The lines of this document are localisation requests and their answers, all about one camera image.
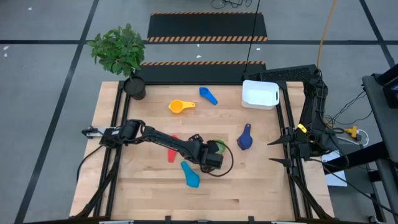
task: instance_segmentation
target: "green plant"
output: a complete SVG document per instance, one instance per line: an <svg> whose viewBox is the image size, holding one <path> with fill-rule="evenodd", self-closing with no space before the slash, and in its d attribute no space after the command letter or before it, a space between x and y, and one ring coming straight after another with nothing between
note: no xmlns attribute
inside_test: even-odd
<svg viewBox="0 0 398 224"><path fill-rule="evenodd" d="M92 46L91 57L95 64L97 57L104 70L129 77L134 71L140 70L140 63L144 60L144 44L141 36L131 29L130 24L126 24L123 29L119 26L117 29L110 30L102 38L97 34L95 41L89 41Z"/></svg>

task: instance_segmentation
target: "yellow measuring cup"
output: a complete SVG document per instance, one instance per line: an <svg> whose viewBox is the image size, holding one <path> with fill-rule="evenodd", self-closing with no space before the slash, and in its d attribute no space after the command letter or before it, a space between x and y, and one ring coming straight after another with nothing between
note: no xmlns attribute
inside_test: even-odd
<svg viewBox="0 0 398 224"><path fill-rule="evenodd" d="M169 104L170 110L173 111L173 113L181 113L182 110L185 108L193 108L195 107L194 102L187 102L187 101L182 101L182 100L173 100Z"/></svg>

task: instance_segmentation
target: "potted plant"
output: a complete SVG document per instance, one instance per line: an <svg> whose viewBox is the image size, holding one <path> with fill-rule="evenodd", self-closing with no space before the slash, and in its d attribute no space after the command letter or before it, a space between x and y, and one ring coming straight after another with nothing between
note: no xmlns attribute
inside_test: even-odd
<svg viewBox="0 0 398 224"><path fill-rule="evenodd" d="M144 44L141 36L126 24L123 29L119 26L107 32L102 38L97 34L94 41L89 41L92 46L91 57L94 63L99 63L104 70L127 77L124 82L124 91L136 100L145 97L145 83L142 78L135 76L135 71L140 70L140 63L144 60Z"/></svg>

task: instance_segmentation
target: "yellow clamp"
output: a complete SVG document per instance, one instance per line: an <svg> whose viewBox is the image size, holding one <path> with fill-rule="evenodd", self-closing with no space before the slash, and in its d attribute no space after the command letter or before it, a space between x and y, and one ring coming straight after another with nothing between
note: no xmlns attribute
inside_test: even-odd
<svg viewBox="0 0 398 224"><path fill-rule="evenodd" d="M300 128L302 132L307 133L307 129L304 127L304 125L298 124L297 127Z"/></svg>

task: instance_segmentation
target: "blue spoon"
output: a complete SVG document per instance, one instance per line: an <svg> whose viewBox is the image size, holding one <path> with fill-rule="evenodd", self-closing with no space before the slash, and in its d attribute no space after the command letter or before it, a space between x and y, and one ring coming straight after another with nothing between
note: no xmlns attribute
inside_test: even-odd
<svg viewBox="0 0 398 224"><path fill-rule="evenodd" d="M199 175L196 174L195 171L191 169L191 167L189 167L186 161L181 162L181 168L182 170L184 170L185 179L187 180L187 185L190 187L198 188L200 184Z"/></svg>
<svg viewBox="0 0 398 224"><path fill-rule="evenodd" d="M218 102L216 98L213 96L213 94L211 94L210 90L207 89L206 87L199 87L199 94L204 98L206 98L207 100L209 100L214 105L217 105Z"/></svg>
<svg viewBox="0 0 398 224"><path fill-rule="evenodd" d="M238 146L242 150L249 149L251 147L251 144L253 143L253 138L250 136L250 129L251 125L246 124L244 126L242 135L240 135L240 137L236 140L238 142Z"/></svg>

